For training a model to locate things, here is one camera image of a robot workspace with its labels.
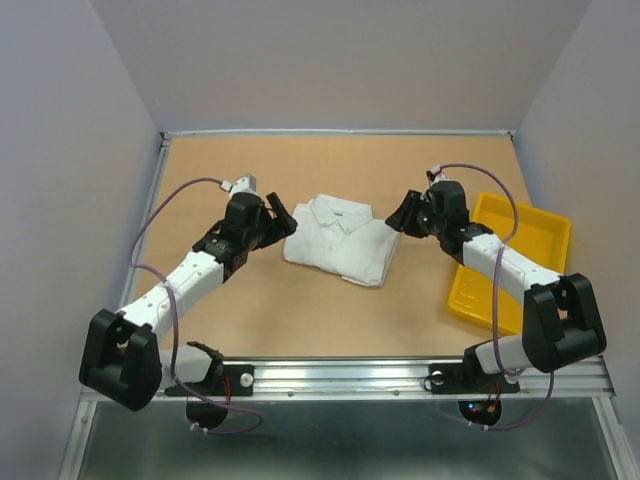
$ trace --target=shirt collar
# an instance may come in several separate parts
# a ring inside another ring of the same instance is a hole
[[[345,233],[351,233],[373,220],[371,205],[324,194],[311,200],[309,209],[320,225],[326,227],[337,222]]]

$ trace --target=screw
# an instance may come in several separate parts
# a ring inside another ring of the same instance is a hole
[[[430,377],[431,377],[431,382],[433,382],[434,385],[438,387],[440,385],[444,385],[444,375],[442,374],[441,371],[436,370],[430,375]]]
[[[250,373],[243,373],[242,375],[240,375],[240,385],[242,385],[244,388],[253,385],[253,375],[251,375]]]

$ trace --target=metal floor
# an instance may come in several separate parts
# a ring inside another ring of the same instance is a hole
[[[539,399],[505,400],[502,423]],[[556,398],[532,424],[484,432],[452,420],[457,404],[251,404],[252,434],[191,432],[182,402],[131,413],[98,402],[80,478],[102,479],[598,479],[616,478],[591,399]]]

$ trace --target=table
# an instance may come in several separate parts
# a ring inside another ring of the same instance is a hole
[[[290,212],[326,193],[369,203],[377,218],[386,218],[407,190],[426,188],[426,169],[448,162],[488,168],[516,200],[530,203],[512,143],[500,136],[174,138],[157,202],[195,177],[234,180],[252,173],[258,191],[275,191]],[[479,173],[448,173],[463,184],[470,211],[480,192],[501,193]],[[213,184],[182,192],[152,225],[144,262],[169,273],[223,217],[226,201]],[[180,343],[197,340],[242,357],[461,355],[490,332],[447,312],[455,268],[435,239],[402,236],[384,286],[370,289],[287,263],[280,243],[252,252],[225,285],[190,310],[180,322]],[[142,273],[136,295],[155,282]]]

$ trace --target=cable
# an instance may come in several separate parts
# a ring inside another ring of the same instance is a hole
[[[229,377],[224,377],[224,396],[227,399],[227,405],[231,403],[231,380]]]
[[[492,396],[493,396],[493,386],[489,387],[489,396],[487,397],[485,402],[490,402]]]
[[[496,382],[496,386],[498,387],[498,395],[496,396],[496,401],[491,405],[494,410],[498,406],[498,403],[500,403],[500,396],[502,395],[502,392],[500,391],[500,380]]]
[[[149,228],[149,225],[151,225],[151,222],[153,222],[153,220],[164,209],[164,207],[166,207],[167,204],[171,200],[173,200],[175,198],[175,196],[178,195],[178,193],[180,193],[185,188],[187,188],[187,187],[189,187],[191,185],[194,185],[196,183],[202,183],[202,182],[212,182],[212,183],[217,184],[220,187],[223,186],[223,182],[218,180],[217,178],[201,177],[201,178],[196,178],[196,179],[190,180],[190,181],[188,181],[186,183],[183,183],[178,188],[176,188],[151,213],[151,215],[149,216],[147,221],[144,222],[144,224],[140,228],[140,231],[136,235],[133,243],[131,244],[131,249],[129,250],[129,265],[131,266],[131,268],[145,270],[145,271],[153,274],[162,283],[163,287],[167,291],[167,296],[169,297],[169,306],[170,306],[170,311],[171,311],[171,319],[172,319],[172,324],[173,324],[173,345],[172,345],[172,349],[171,349],[171,367],[170,367],[170,371],[171,371],[171,377],[176,382],[176,384],[179,385],[187,393],[189,393],[192,396],[196,397],[197,399],[207,403],[208,405],[211,405],[211,406],[217,407],[217,408],[223,408],[223,409],[228,410],[230,412],[246,413],[246,414],[253,415],[254,417],[256,417],[256,421],[252,425],[249,425],[247,427],[237,428],[235,430],[216,431],[216,430],[207,430],[205,428],[201,428],[201,431],[203,433],[205,433],[205,434],[234,435],[234,434],[237,434],[237,433],[250,432],[251,430],[254,430],[254,429],[258,428],[260,425],[262,425],[262,422],[264,421],[263,416],[260,414],[260,412],[258,412],[256,410],[252,410],[252,409],[249,409],[249,408],[238,407],[238,406],[235,406],[235,405],[227,405],[225,403],[214,402],[213,400],[209,399],[208,397],[206,397],[206,396],[202,395],[201,393],[195,391],[194,389],[192,389],[191,387],[186,385],[184,382],[182,382],[182,380],[180,380],[178,378],[178,375],[176,373],[176,360],[178,358],[178,344],[180,343],[180,334],[179,334],[179,330],[178,330],[178,328],[179,328],[178,327],[179,315],[178,315],[178,305],[177,305],[177,302],[176,302],[176,296],[175,296],[175,294],[173,292],[173,289],[168,285],[167,277],[164,274],[162,274],[160,271],[158,271],[157,269],[155,269],[151,265],[145,265],[143,263],[135,263],[135,260],[134,260],[134,253],[136,251],[136,247],[137,247],[138,243],[140,242],[140,239],[144,235],[144,232],[147,230],[147,228]],[[199,428],[199,425],[192,424],[192,428],[194,428],[194,427],[198,427]]]
[[[501,273],[500,267],[502,266],[502,256],[504,255],[504,248],[509,242],[509,240],[515,237],[518,231],[518,226],[520,225],[520,215],[518,214],[518,207],[516,205],[516,201],[513,198],[513,195],[511,195],[511,192],[509,191],[507,186],[502,182],[502,180],[500,180],[496,175],[491,173],[486,168],[478,167],[477,165],[471,165],[468,163],[448,163],[440,166],[440,170],[444,170],[446,168],[467,168],[467,169],[476,170],[478,172],[484,173],[485,175],[488,175],[491,179],[493,179],[493,181],[495,181],[500,186],[504,194],[509,199],[509,203],[511,204],[511,208],[513,210],[513,229],[511,230],[509,235],[504,237],[504,239],[502,240],[502,243],[500,244],[500,248],[498,249],[498,255],[496,256],[496,266],[493,271],[493,291],[491,295],[491,307],[492,307],[491,315],[493,318],[492,318],[491,324],[492,324],[492,333],[493,333],[493,353],[495,354],[498,368],[500,369],[503,375],[507,375],[510,377],[521,375],[522,370],[511,371],[505,368],[504,364],[502,363],[502,358],[500,357],[500,347],[498,346],[498,339],[499,339],[498,293],[500,291],[500,273]]]
[[[538,415],[542,413],[542,411],[545,409],[545,407],[549,403],[549,399],[551,398],[551,394],[553,393],[554,383],[555,383],[555,375],[553,374],[553,372],[551,372],[549,374],[549,389],[547,390],[547,395],[544,397],[544,400],[542,401],[542,405],[540,405],[538,409],[535,412],[533,412],[531,415],[524,417],[522,420],[518,420],[517,422],[510,423],[508,425],[494,425],[493,427],[487,427],[487,430],[493,430],[493,431],[511,430],[513,428],[523,427],[528,423],[531,423],[532,421],[534,421],[536,418],[538,418]]]

